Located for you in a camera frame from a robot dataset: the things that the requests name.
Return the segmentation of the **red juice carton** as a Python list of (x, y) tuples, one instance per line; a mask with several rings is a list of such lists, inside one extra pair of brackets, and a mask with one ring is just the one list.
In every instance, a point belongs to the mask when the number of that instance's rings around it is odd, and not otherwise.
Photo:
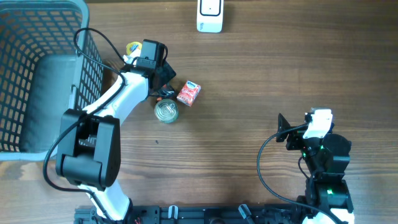
[(200, 85), (187, 80), (177, 95), (177, 100), (187, 106), (192, 106), (200, 90)]

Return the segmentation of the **silver tin can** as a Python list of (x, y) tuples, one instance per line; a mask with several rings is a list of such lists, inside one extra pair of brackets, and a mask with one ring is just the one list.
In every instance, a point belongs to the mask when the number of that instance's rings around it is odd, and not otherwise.
[(155, 105), (154, 113), (160, 122), (166, 124), (173, 123), (179, 116), (178, 106), (171, 99), (160, 100)]

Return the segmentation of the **yellow lidded jar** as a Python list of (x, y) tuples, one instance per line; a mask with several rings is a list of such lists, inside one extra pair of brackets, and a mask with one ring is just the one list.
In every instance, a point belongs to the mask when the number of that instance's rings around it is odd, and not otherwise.
[(141, 55), (142, 44), (140, 42), (134, 41), (130, 42), (126, 46), (126, 56), (127, 57), (138, 57)]

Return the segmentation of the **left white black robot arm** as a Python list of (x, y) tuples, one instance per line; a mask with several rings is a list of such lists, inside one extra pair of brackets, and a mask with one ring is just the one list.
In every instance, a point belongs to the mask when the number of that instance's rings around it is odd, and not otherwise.
[(132, 200), (117, 176), (121, 166), (120, 127), (131, 111), (148, 97), (168, 98), (165, 91), (176, 75), (168, 64), (168, 48), (154, 40), (124, 57), (125, 66), (114, 85), (81, 111), (69, 109), (61, 119), (55, 170), (84, 192), (94, 208), (77, 211), (76, 223), (139, 223)]

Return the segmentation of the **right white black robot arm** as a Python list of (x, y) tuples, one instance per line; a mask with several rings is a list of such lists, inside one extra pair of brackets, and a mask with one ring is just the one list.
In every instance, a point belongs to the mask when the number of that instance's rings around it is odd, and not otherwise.
[(266, 223), (354, 223), (354, 208), (346, 181), (343, 179), (350, 162), (351, 141), (332, 129), (330, 109), (312, 109), (305, 115), (308, 126), (297, 128), (278, 115), (277, 142), (286, 142), (289, 151), (299, 150), (310, 175), (305, 181), (305, 194), (297, 197), (303, 203), (319, 209), (314, 211), (300, 205), (279, 206), (263, 210)]

